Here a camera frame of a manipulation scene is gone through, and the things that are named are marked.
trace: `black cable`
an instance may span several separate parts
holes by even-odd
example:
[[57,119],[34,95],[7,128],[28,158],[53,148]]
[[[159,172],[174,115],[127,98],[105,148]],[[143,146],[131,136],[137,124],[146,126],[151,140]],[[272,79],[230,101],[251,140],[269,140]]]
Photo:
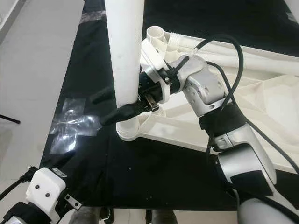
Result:
[[240,192],[244,192],[254,198],[257,198],[258,200],[261,200],[262,202],[264,202],[264,203],[270,205],[271,207],[277,209],[278,211],[282,212],[284,215],[286,215],[288,218],[290,218],[295,223],[299,223],[299,216],[296,213],[294,213],[293,211],[291,211],[290,209],[288,209],[287,207],[283,206],[282,204],[280,204],[266,196],[260,196],[255,193],[249,192],[247,190],[241,189],[228,181],[225,181],[225,184],[232,189],[235,189]]
[[1,194],[0,194],[0,201],[13,189],[15,189],[20,183],[24,183],[26,181],[31,181],[34,173],[38,169],[36,167],[29,167],[29,170],[24,173],[16,182],[14,182],[12,185],[10,185],[8,188],[6,188]]
[[259,133],[273,148],[275,148],[294,168],[297,174],[299,174],[299,167],[294,162],[294,160],[291,159],[291,157],[285,153],[284,150],[282,150],[278,145],[275,144],[267,135],[265,135],[255,124],[253,124],[248,118],[246,118],[246,122],[253,127],[254,130],[256,130],[257,133]]
[[13,118],[9,118],[9,117],[1,115],[1,114],[0,114],[0,118],[2,118],[4,120],[9,120],[9,121],[14,122],[16,124],[20,124],[21,123],[19,120],[16,120],[16,119],[13,119]]
[[[218,71],[221,73],[221,76],[222,76],[222,78],[223,78],[223,80],[224,80],[224,83],[225,83],[225,85],[226,85],[226,87],[227,87],[227,89],[228,89],[228,92],[229,92],[230,89],[231,89],[231,87],[230,87],[228,78],[227,78],[227,76],[225,75],[225,73],[224,73],[222,67],[220,67],[219,65],[217,65],[216,63],[213,63],[213,62],[208,62],[208,61],[207,61],[206,63],[209,64],[209,65],[211,65],[211,66],[213,66],[213,67],[215,67],[216,69],[218,69]],[[236,101],[235,101],[234,95],[231,96],[231,99],[232,99],[233,104],[237,104]]]
[[237,77],[235,78],[235,82],[231,88],[231,91],[228,92],[228,95],[225,97],[225,99],[221,105],[221,109],[223,109],[224,106],[228,103],[229,99],[231,99],[232,95],[234,94],[234,91],[236,90],[236,88],[241,80],[242,73],[243,73],[243,67],[244,67],[244,58],[243,58],[242,48],[241,48],[240,44],[238,43],[238,41],[235,38],[233,38],[232,36],[226,35],[226,34],[218,34],[218,35],[213,35],[211,37],[208,37],[207,39],[200,42],[196,46],[196,48],[199,50],[203,46],[205,46],[207,43],[214,41],[214,40],[225,40],[225,41],[228,41],[231,44],[233,44],[233,46],[235,47],[235,49],[238,53],[238,58],[239,58],[239,68],[238,68]]
[[[225,75],[223,69],[213,63],[213,62],[206,62],[207,64],[211,65],[211,66],[214,66],[215,68],[217,68],[219,70],[219,72],[221,73],[221,76],[223,77],[223,80],[225,82],[225,85],[228,89],[228,92],[230,93],[231,92],[231,87],[230,87],[230,84],[228,82],[228,79],[227,79],[227,76]],[[237,102],[235,101],[235,98],[234,98],[234,95],[232,94],[232,97],[231,97],[232,101],[234,104],[237,105]],[[294,170],[296,171],[297,174],[299,174],[299,167],[298,165],[294,162],[294,160],[292,160],[292,158],[284,152],[284,150],[282,150],[277,144],[275,144],[275,142],[273,142],[266,134],[264,134],[255,124],[253,124],[248,118],[246,118],[246,122],[254,129],[256,130],[257,133],[259,133],[273,148],[275,148],[290,164],[291,166],[294,168]]]
[[21,179],[17,180],[16,182],[14,182],[12,185],[10,185],[8,188],[6,188],[1,194],[0,194],[0,201],[13,189],[15,189],[15,187],[17,187],[20,183],[22,183],[23,181]]

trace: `black cloth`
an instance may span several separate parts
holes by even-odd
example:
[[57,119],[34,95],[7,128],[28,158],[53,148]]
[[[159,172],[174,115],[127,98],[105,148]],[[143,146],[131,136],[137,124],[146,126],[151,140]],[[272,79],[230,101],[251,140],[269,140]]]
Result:
[[[299,52],[296,27],[286,23],[284,29],[279,30],[281,23],[273,21],[278,12],[269,9],[273,6],[266,4],[268,1],[259,2],[149,0],[145,5],[143,36],[151,25],[199,37],[225,31],[236,36],[242,45],[296,55]],[[103,21],[83,23],[78,28],[56,113],[61,112],[66,98],[88,98],[111,84],[107,25]],[[115,107],[114,100],[98,105],[87,101],[84,114],[101,117]],[[53,138],[49,134],[41,166],[61,156],[49,154]],[[235,199],[226,194],[216,173],[207,167],[203,152],[144,138],[124,142],[118,137],[115,125],[101,128],[95,137],[78,136],[74,150],[76,154],[61,170],[68,175],[70,194],[83,205],[236,209]],[[292,174],[279,171],[278,180],[282,194],[291,192],[289,188],[294,187],[293,192],[298,189],[298,178]],[[288,194],[288,197],[299,205],[296,194]]]

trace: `gray floor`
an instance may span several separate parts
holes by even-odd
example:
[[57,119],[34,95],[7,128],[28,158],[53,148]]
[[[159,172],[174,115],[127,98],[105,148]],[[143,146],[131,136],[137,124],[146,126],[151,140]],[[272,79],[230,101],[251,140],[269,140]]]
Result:
[[[0,0],[2,16],[11,0]],[[71,54],[83,0],[28,0],[0,46],[0,192],[38,165]],[[25,201],[22,184],[0,202],[0,217]],[[72,211],[60,223],[66,224]],[[236,212],[176,211],[180,224],[235,224]],[[115,210],[116,224],[142,224],[145,210]]]

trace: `white vertical pole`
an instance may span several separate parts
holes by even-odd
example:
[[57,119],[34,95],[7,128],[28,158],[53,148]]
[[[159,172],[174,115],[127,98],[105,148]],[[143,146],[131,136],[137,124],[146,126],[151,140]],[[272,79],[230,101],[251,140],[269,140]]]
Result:
[[[117,107],[137,100],[144,0],[105,0]],[[119,136],[133,140],[138,119],[116,125]]]

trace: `white pipe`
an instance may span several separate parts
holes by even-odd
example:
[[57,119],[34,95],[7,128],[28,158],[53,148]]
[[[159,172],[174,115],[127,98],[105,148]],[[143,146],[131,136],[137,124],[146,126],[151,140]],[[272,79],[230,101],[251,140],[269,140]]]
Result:
[[[108,36],[117,107],[137,100],[144,0],[105,0]],[[139,129],[132,118],[116,126],[123,140]]]
[[[163,49],[165,44],[168,44],[167,47],[172,46],[174,49],[179,49],[179,51],[189,52],[193,48],[196,47],[201,41],[204,39],[191,37],[191,36],[184,36],[177,33],[168,33],[165,32],[159,26],[151,26],[146,31],[147,39],[160,50],[169,51],[169,49]],[[228,55],[228,56],[236,56],[236,50],[231,48],[226,48],[219,46],[217,44],[208,43],[206,44],[201,51],[208,51],[211,53],[217,53],[221,55]],[[251,53],[243,52],[244,56],[253,57],[253,58],[265,58],[262,56],[254,55]]]

